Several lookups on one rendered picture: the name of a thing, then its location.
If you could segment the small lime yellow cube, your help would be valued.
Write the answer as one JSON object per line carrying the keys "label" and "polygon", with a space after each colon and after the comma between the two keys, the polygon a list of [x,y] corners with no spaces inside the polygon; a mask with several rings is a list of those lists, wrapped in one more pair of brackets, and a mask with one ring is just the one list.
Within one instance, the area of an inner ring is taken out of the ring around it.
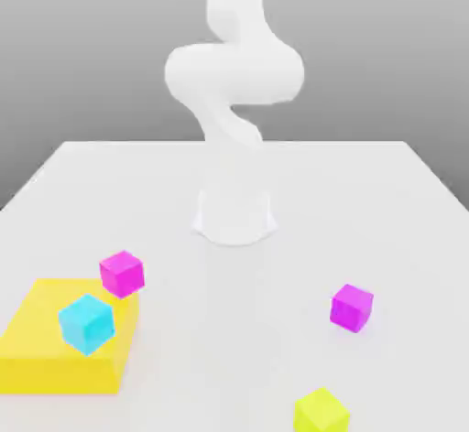
{"label": "small lime yellow cube", "polygon": [[350,412],[322,387],[295,402],[295,432],[348,432]]}

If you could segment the small pink cube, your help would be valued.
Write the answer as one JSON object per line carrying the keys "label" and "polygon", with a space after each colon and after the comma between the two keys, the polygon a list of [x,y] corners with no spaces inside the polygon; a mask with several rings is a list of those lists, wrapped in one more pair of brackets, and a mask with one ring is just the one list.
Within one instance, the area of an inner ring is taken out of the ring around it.
{"label": "small pink cube", "polygon": [[127,251],[113,254],[99,263],[103,287],[118,298],[125,298],[145,285],[142,261]]}

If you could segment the small purple cube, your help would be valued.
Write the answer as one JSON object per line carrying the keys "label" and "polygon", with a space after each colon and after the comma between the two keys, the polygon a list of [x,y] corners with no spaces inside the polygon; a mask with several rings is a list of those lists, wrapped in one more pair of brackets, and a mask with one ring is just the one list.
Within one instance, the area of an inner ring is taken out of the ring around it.
{"label": "small purple cube", "polygon": [[346,284],[333,296],[330,321],[358,333],[370,317],[373,300],[372,293]]}

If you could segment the small cyan cube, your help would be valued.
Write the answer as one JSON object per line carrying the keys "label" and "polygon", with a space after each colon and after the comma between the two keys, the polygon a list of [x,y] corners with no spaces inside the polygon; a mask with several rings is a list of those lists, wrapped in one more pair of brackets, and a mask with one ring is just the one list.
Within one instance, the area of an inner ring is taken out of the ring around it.
{"label": "small cyan cube", "polygon": [[85,294],[58,314],[63,340],[88,356],[115,335],[112,307],[91,294]]}

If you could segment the large yellow box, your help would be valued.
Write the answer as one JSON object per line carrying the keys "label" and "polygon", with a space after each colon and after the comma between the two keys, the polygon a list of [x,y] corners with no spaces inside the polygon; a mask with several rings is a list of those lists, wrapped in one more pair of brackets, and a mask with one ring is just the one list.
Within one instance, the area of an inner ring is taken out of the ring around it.
{"label": "large yellow box", "polygon": [[[109,304],[115,335],[85,356],[62,338],[59,311],[85,294]],[[98,279],[40,278],[0,336],[0,394],[115,394],[139,311],[136,293],[118,298]]]}

